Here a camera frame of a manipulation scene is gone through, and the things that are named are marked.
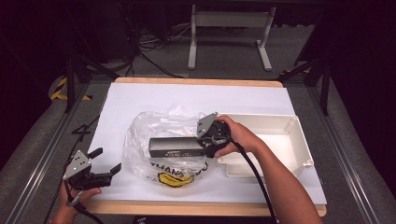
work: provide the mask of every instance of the clear plastic bag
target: clear plastic bag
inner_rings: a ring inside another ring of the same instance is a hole
[[[126,134],[123,167],[173,188],[191,183],[207,170],[209,163],[206,157],[151,158],[149,139],[196,136],[197,121],[204,116],[189,116],[183,112],[181,106],[167,113],[140,113],[134,118]]]

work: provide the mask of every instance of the hand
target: hand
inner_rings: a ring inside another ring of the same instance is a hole
[[[239,143],[246,152],[252,152],[256,154],[257,150],[262,147],[268,147],[256,134],[251,132],[244,125],[233,121],[227,116],[219,116],[216,120],[223,121],[230,126],[231,137],[237,143]],[[226,147],[216,152],[215,157],[225,156],[232,152],[239,152],[238,148],[233,143],[228,144]]]
[[[78,191],[72,189],[71,195],[76,197],[78,195]],[[92,196],[96,194],[100,194],[102,191],[100,189],[89,189],[82,193],[81,197],[79,198],[79,202],[84,204],[87,202]],[[62,183],[60,188],[60,204],[58,211],[56,212],[55,218],[51,221],[51,223],[73,223],[78,211],[74,207],[69,207],[66,205],[67,203],[67,192],[64,187],[64,183]]]

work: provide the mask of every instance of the gray carpet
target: gray carpet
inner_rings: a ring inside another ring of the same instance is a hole
[[[152,50],[145,54],[155,63],[175,74],[188,74],[192,78],[228,78],[228,79],[269,79],[277,77],[279,72],[293,68],[293,63],[312,27],[298,26],[274,27],[267,42],[267,52],[273,66],[272,72],[265,72],[259,52],[254,41],[261,31],[246,29],[235,35],[221,30],[205,30],[198,36],[198,53],[196,69],[187,69],[190,42],[182,39],[161,50]],[[134,75],[140,77],[158,76],[161,72],[152,64],[136,58]],[[64,131],[59,147],[44,178],[24,214],[20,223],[42,223],[56,185],[62,175],[62,166],[75,144],[78,136],[71,134],[82,124],[88,124],[99,113],[109,80],[95,78],[86,94],[92,95],[91,101],[81,101]],[[323,181],[328,205],[328,213],[323,218],[325,223],[365,223],[361,210],[343,174],[343,170],[334,155],[332,141],[327,134],[315,108],[315,102],[309,95],[309,89],[303,84],[285,83],[295,112],[300,118],[307,143],[310,147],[319,177]],[[14,208],[26,183],[37,163],[43,156],[53,133],[64,116],[65,101],[55,100],[51,107],[37,121],[25,136],[20,146],[0,173],[0,223],[5,223]],[[330,120],[337,131],[340,141],[355,167],[361,183],[366,190],[367,198],[375,210],[379,223],[396,223],[396,202],[383,179],[372,165],[370,159],[356,135],[339,95],[333,86],[329,98]],[[94,132],[95,124],[90,131]],[[93,134],[88,134],[78,144],[78,149],[87,150]],[[133,216],[99,216],[105,223],[131,223]],[[79,216],[76,223],[93,223]]]

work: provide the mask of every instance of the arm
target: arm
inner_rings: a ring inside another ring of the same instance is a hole
[[[322,223],[317,209],[301,183],[259,137],[228,117],[221,116],[218,120],[226,122],[230,126],[233,140],[256,157],[280,223]],[[217,151],[215,157],[235,151],[238,149],[229,144]]]
[[[49,223],[52,224],[72,224],[74,219],[78,215],[78,211],[74,207],[68,207],[67,203],[67,193],[64,188],[64,183],[62,183],[60,188],[60,204],[55,217]],[[93,195],[100,194],[102,191],[100,189],[89,189],[82,193],[79,201],[81,203],[87,202]],[[78,192],[74,189],[71,190],[73,197],[76,197]]]

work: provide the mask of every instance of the person's left hand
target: person's left hand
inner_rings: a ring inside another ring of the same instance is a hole
[[[78,195],[79,191],[72,189],[70,193],[73,197],[76,197]],[[84,204],[92,196],[94,196],[96,194],[100,194],[100,193],[102,193],[102,191],[98,188],[85,190],[82,193],[81,197],[79,198],[79,202]],[[78,211],[74,207],[69,207],[66,205],[68,197],[67,197],[66,189],[64,187],[64,183],[62,183],[61,188],[60,188],[60,197],[61,197],[60,198],[61,200],[60,200],[58,211],[56,212],[56,215],[55,215],[54,219],[51,221],[51,223],[53,223],[53,224],[55,224],[55,223],[59,223],[59,224],[73,223],[76,215],[78,214]]]

